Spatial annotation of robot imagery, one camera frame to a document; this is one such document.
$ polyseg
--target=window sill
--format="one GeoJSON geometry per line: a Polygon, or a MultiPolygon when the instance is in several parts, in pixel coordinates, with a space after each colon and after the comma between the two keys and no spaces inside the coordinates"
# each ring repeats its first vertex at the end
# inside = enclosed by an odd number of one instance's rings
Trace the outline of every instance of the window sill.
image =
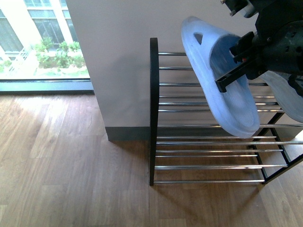
{"type": "Polygon", "coordinates": [[[0,80],[0,95],[94,94],[90,79],[0,80]]]}

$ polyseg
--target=green shrub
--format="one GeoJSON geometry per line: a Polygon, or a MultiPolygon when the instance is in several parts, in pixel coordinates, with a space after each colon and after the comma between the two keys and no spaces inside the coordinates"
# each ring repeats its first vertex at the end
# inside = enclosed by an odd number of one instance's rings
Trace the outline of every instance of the green shrub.
{"type": "Polygon", "coordinates": [[[69,44],[68,46],[71,51],[77,52],[80,50],[80,43],[79,42],[73,42],[72,44],[69,44]]]}
{"type": "Polygon", "coordinates": [[[4,61],[3,65],[8,68],[11,65],[11,61],[6,60],[6,61],[4,61]]]}
{"type": "Polygon", "coordinates": [[[57,61],[57,66],[59,68],[68,68],[71,64],[71,59],[65,51],[57,51],[55,56],[55,61],[57,61]]]}
{"type": "Polygon", "coordinates": [[[34,46],[34,49],[37,52],[45,52],[46,50],[48,51],[52,46],[53,46],[52,39],[50,37],[44,37],[41,40],[41,43],[36,44],[34,46]]]}
{"type": "Polygon", "coordinates": [[[50,48],[53,47],[53,42],[50,37],[44,37],[42,39],[42,44],[46,47],[46,50],[49,50],[50,48]]]}
{"type": "Polygon", "coordinates": [[[84,57],[81,55],[75,56],[72,63],[75,64],[77,68],[81,68],[85,64],[84,57]]]}
{"type": "Polygon", "coordinates": [[[66,43],[65,41],[63,41],[62,43],[60,43],[60,44],[59,44],[59,47],[60,47],[63,51],[68,52],[69,47],[68,47],[68,45],[67,45],[67,43],[66,43]]]}
{"type": "Polygon", "coordinates": [[[49,69],[49,68],[56,66],[54,57],[50,57],[48,55],[40,54],[40,53],[37,53],[36,56],[39,61],[40,68],[49,69]]]}

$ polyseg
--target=white slipper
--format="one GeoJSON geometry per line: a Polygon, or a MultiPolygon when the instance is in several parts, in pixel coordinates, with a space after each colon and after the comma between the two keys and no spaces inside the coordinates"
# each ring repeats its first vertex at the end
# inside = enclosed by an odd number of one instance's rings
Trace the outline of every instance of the white slipper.
{"type": "Polygon", "coordinates": [[[299,96],[287,80],[279,74],[267,71],[260,78],[270,86],[284,112],[295,121],[303,123],[303,97],[299,96]]]}
{"type": "Polygon", "coordinates": [[[217,122],[228,133],[241,138],[252,136],[260,127],[255,101],[246,76],[221,93],[215,80],[237,66],[229,48],[239,37],[196,17],[182,23],[182,42],[217,122]]]}

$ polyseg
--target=gray baseboard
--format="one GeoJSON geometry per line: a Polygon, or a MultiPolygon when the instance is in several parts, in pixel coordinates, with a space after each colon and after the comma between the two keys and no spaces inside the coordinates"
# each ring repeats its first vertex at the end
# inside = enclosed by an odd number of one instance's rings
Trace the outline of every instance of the gray baseboard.
{"type": "MultiPolygon", "coordinates": [[[[108,140],[149,140],[149,127],[105,127],[108,140]]],[[[226,136],[230,135],[223,129],[189,129],[189,128],[161,128],[160,136],[226,136]]]]}
{"type": "Polygon", "coordinates": [[[149,140],[149,127],[105,127],[108,140],[149,140]]]}

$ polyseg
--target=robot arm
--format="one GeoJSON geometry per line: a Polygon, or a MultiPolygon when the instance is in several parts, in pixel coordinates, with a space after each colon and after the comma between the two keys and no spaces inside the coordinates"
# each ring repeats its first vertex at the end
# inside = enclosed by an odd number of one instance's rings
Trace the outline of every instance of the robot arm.
{"type": "Polygon", "coordinates": [[[257,33],[249,32],[230,47],[235,62],[240,65],[219,79],[221,92],[226,86],[246,74],[255,79],[264,72],[291,74],[288,84],[303,96],[303,0],[221,0],[233,16],[258,13],[257,33]]]}

